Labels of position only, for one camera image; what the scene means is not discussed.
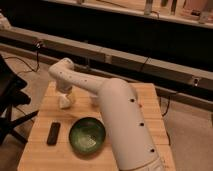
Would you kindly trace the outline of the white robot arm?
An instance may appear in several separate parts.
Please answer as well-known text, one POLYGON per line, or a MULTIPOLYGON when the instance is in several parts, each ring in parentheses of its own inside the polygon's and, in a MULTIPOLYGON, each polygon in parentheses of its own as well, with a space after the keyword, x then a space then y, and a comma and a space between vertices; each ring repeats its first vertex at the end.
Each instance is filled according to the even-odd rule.
POLYGON ((166 171, 133 86, 119 78, 76 72, 68 58, 53 64, 49 74, 60 92, 74 85, 97 96, 119 171, 166 171))

